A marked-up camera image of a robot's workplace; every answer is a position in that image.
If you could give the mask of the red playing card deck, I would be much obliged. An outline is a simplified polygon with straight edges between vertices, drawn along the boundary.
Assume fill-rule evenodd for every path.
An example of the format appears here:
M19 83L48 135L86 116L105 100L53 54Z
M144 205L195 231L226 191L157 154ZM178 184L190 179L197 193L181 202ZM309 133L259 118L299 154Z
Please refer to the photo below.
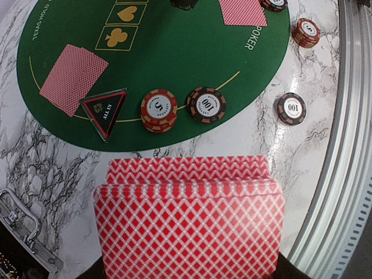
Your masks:
M115 159L94 209L108 278L272 278L284 197L263 156Z

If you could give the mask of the orange poker chip stack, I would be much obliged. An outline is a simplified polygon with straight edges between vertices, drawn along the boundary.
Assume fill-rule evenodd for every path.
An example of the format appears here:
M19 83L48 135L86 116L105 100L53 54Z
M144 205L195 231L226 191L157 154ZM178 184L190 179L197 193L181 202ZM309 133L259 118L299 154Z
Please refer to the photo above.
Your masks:
M316 24L306 18L300 18L292 30L292 38L303 48L312 48L320 41L320 30Z

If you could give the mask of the triangular all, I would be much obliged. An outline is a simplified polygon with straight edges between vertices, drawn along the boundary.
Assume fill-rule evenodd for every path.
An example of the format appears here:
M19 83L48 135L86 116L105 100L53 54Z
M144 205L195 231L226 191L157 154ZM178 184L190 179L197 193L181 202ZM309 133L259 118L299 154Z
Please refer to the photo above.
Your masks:
M128 88L121 88L79 101L97 133L104 143L111 137L116 120L127 98Z

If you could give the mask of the brown poker chip stack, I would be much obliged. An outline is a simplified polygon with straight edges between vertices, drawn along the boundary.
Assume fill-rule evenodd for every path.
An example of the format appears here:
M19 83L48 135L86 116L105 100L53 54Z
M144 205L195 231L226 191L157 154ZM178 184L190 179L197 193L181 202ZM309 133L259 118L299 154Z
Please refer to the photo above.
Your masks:
M287 92L277 102L276 111L280 120L289 125L301 124L306 117L306 105L297 94Z

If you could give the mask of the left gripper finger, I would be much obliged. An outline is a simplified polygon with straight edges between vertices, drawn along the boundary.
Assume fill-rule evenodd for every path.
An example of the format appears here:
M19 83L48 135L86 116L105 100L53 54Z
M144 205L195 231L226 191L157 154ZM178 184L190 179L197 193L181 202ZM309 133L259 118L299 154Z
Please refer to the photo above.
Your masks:
M172 6L179 9L193 9L198 0L170 0Z

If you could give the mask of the single red playing card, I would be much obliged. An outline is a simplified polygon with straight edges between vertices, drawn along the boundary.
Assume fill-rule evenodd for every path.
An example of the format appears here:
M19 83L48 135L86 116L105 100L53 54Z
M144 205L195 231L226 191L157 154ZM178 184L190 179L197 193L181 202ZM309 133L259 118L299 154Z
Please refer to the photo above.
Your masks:
M40 90L41 96L59 107L69 117L72 117L78 108L75 90L84 66L83 49L67 44Z

